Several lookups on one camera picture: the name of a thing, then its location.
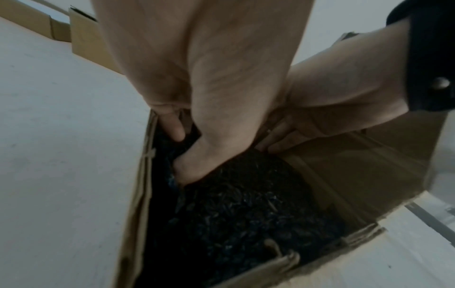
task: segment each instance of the dark soil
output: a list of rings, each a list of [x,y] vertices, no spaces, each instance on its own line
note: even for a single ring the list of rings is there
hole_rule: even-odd
[[[155,133],[153,196],[136,288],[213,286],[275,258],[266,239],[283,254],[297,251],[304,265],[344,234],[343,221],[317,208],[298,172],[255,149],[179,190],[171,163],[197,138],[195,130],[183,143],[160,128]]]

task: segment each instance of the hand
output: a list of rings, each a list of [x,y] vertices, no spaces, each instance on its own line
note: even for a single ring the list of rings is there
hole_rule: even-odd
[[[406,113],[409,27],[405,19],[343,40],[294,65],[281,106],[259,130],[256,148],[280,153]]]
[[[191,109],[200,139],[174,162],[185,185],[247,149],[274,105],[313,0],[93,0],[122,72],[175,141]]]

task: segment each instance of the button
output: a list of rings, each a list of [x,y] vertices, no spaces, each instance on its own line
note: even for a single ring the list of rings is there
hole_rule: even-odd
[[[444,77],[438,77],[433,80],[431,87],[434,90],[442,90],[450,86],[450,81]]]

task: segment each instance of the floor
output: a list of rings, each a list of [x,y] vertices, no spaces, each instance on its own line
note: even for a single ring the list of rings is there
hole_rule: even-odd
[[[297,58],[355,30],[318,37],[319,25],[329,24],[310,23],[314,45],[305,40]],[[0,287],[108,287],[148,109],[123,76],[73,55],[68,43],[4,19],[0,36]],[[385,234],[307,277],[306,287],[453,286],[446,239],[406,208],[381,225]]]

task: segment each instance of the black sleeve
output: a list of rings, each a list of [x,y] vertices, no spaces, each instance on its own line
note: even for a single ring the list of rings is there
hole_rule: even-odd
[[[407,17],[409,109],[454,109],[455,0],[405,0],[387,17],[387,25]]]

